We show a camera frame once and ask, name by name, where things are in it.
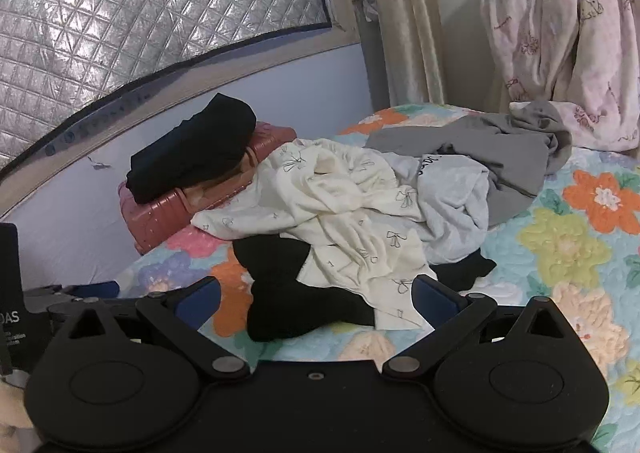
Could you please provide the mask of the cream bow print garment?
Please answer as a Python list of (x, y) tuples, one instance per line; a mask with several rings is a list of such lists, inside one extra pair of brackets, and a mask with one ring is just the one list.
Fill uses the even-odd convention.
[(377, 329), (424, 329), (411, 284), (430, 274), (416, 227), (416, 191), (375, 150), (297, 139), (274, 150), (228, 204), (192, 225), (226, 241), (277, 234), (310, 246), (299, 283), (338, 287), (374, 310)]

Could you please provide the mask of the black garment on bed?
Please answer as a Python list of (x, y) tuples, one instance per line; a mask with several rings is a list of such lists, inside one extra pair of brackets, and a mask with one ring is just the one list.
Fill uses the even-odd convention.
[(362, 296), (339, 287), (297, 280), (311, 246), (277, 235), (257, 235), (232, 244), (235, 258), (253, 280), (246, 332), (256, 343), (303, 336), (332, 323), (374, 326), (375, 309)]

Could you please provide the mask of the light grey sweatshirt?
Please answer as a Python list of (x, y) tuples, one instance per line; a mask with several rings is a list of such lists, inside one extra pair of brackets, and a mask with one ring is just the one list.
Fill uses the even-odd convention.
[(398, 216), (418, 232), (429, 265), (449, 265), (478, 251), (489, 218), (484, 165), (462, 155), (384, 158), (399, 182)]

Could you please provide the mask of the floral quilted bedspread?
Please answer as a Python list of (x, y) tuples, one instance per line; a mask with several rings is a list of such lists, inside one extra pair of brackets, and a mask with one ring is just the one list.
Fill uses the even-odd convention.
[[(495, 262), (475, 289), (504, 305), (550, 297), (608, 382), (610, 405), (593, 438), (601, 452), (639, 447), (639, 166), (616, 153), (574, 148), (526, 211), (491, 230), (482, 247)], [(382, 362), (419, 339), (333, 324), (303, 337), (248, 338), (250, 276), (229, 243), (185, 228), (119, 274), (125, 297), (171, 291), (213, 275), (222, 303), (202, 333), (250, 363), (260, 360)]]

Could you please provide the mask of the black folded garment on suitcase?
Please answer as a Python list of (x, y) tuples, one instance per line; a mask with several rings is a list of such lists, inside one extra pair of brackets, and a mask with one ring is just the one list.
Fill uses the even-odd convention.
[(246, 103), (221, 93), (130, 158), (126, 187), (138, 204), (174, 188), (216, 179), (241, 162), (257, 120)]

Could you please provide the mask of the grey t-shirt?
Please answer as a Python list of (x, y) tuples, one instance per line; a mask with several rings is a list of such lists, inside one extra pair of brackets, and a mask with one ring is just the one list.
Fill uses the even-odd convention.
[(484, 165), (494, 227), (533, 204), (546, 176), (570, 158), (573, 141), (556, 108), (533, 101), (509, 114), (466, 115), (442, 127), (384, 128), (369, 135), (366, 147), (412, 157), (462, 155)]

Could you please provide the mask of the beige curtain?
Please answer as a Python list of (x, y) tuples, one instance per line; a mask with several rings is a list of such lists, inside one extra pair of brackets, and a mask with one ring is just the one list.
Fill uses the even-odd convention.
[(446, 102), (438, 0), (375, 0), (390, 103)]

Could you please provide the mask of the silver quilted window cover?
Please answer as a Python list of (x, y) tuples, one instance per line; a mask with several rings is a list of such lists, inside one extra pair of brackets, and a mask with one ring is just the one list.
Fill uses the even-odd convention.
[(158, 72), (329, 22), (326, 0), (1, 0), (1, 164)]

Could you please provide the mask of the pink bear print blanket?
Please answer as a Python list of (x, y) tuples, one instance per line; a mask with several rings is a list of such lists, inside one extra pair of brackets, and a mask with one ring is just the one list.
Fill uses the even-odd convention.
[(550, 102), (577, 146), (639, 147), (639, 0), (480, 0), (501, 101)]

